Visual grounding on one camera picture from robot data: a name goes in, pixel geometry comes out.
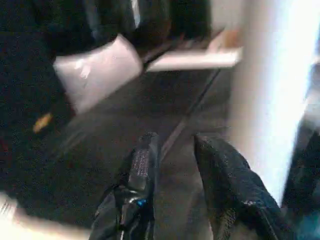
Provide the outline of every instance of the dark floor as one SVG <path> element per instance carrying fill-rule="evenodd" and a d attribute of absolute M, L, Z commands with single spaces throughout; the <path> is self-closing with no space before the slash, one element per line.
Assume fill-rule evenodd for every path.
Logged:
<path fill-rule="evenodd" d="M 156 195 L 157 239 L 212 239 L 193 135 L 225 135 L 232 74 L 146 73 L 49 138 L 52 155 L 42 152 L 44 141 L 34 159 L 22 158 L 12 177 L 27 181 L 11 179 L 7 191 L 30 215 L 89 228 L 123 159 L 139 136 L 153 131 L 166 154 Z"/>

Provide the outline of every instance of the black fabric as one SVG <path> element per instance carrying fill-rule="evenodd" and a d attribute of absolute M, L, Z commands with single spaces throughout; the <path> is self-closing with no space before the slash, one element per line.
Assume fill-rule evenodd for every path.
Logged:
<path fill-rule="evenodd" d="M 0 7 L 0 140 L 16 152 L 39 137 L 33 131 L 39 118 L 50 113 L 58 130 L 73 113 L 30 2 L 1 0 Z"/>
<path fill-rule="evenodd" d="M 257 231 L 261 239 L 296 238 L 259 176 L 231 145 L 198 134 L 195 156 L 214 239 L 230 239 L 239 221 Z"/>

